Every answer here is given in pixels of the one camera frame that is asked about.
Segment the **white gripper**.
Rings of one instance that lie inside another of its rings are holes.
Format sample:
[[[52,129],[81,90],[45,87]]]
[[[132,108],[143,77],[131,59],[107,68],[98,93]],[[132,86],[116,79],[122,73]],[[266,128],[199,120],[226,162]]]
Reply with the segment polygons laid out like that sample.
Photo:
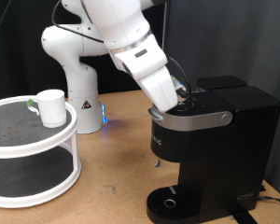
[[[141,78],[138,84],[160,112],[164,113],[177,105],[175,87],[165,66]]]

